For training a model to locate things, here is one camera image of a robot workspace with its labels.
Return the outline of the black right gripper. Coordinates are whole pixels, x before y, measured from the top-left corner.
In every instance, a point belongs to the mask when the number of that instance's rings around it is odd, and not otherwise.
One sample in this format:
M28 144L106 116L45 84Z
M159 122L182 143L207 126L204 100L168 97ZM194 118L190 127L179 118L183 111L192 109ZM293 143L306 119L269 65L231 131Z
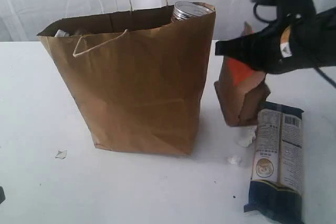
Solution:
M335 66L335 7L311 20L289 22L263 40L267 31L264 28L235 39L219 40L215 55L271 74Z

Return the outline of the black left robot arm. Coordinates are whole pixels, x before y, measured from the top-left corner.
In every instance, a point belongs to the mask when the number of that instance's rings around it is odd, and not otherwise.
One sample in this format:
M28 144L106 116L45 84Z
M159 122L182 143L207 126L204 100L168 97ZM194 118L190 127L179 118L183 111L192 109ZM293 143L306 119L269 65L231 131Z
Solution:
M3 203L5 199L6 199L5 192L4 192L3 187L1 186L0 187L0 204Z

